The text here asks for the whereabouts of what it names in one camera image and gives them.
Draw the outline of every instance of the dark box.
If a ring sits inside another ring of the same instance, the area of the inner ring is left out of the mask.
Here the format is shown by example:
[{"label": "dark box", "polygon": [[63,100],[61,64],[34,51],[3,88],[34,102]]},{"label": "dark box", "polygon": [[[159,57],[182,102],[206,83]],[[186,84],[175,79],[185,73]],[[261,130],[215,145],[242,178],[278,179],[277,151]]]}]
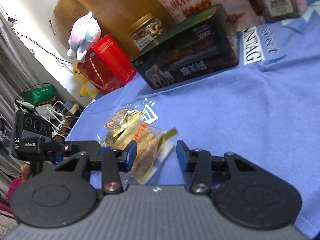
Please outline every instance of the dark box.
[{"label": "dark box", "polygon": [[154,90],[234,67],[237,41],[226,19],[221,5],[209,8],[158,36],[131,64]]}]

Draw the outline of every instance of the blue t-shirt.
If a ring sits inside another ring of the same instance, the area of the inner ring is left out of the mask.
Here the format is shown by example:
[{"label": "blue t-shirt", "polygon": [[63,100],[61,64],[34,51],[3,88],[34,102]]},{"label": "blue t-shirt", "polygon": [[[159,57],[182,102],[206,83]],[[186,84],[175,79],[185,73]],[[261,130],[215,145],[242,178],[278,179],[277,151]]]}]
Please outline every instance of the blue t-shirt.
[{"label": "blue t-shirt", "polygon": [[[212,155],[232,151],[294,185],[303,207],[295,223],[307,237],[320,231],[320,0],[307,0],[299,19],[238,34],[237,67],[153,91],[136,75],[81,115],[69,140],[98,140],[124,107]],[[99,187],[98,175],[91,183]],[[158,184],[185,183],[170,154]]]}]

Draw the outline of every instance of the product box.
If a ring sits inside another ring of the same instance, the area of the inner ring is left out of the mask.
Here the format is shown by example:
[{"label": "product box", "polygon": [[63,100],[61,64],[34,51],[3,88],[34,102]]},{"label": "product box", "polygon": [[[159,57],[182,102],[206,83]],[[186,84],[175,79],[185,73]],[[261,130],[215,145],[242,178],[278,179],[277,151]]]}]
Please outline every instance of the product box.
[{"label": "product box", "polygon": [[234,67],[236,35],[226,19],[221,5],[211,7],[154,39],[131,64],[154,90]]},{"label": "product box", "polygon": [[93,45],[84,60],[77,68],[103,95],[123,87],[136,74],[130,58],[110,35]]}]

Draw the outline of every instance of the finger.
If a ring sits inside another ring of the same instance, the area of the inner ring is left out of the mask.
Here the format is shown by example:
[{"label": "finger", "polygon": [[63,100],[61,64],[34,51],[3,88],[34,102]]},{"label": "finger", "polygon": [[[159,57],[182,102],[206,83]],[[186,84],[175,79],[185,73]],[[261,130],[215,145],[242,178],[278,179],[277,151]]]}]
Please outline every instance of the finger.
[{"label": "finger", "polygon": [[22,181],[23,182],[27,181],[31,175],[31,165],[28,163],[21,165],[20,171],[21,171]]}]

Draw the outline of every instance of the red clothing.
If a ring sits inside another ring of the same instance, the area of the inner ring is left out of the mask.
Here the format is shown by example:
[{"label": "red clothing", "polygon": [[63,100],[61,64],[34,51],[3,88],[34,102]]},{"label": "red clothing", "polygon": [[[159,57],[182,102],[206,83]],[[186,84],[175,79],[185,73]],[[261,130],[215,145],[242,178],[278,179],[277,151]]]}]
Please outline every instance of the red clothing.
[{"label": "red clothing", "polygon": [[[8,191],[8,194],[7,194],[7,197],[4,199],[5,201],[7,201],[8,203],[10,203],[10,197],[12,195],[12,192],[16,189],[16,187],[18,187],[20,184],[22,183],[22,178],[17,178],[17,179],[14,179],[11,184],[10,184],[10,187],[9,187],[9,191]],[[11,208],[6,206],[5,204],[2,204],[0,202],[0,210],[3,210],[3,211],[6,211],[6,212],[9,212],[12,214],[12,211],[11,211]]]}]

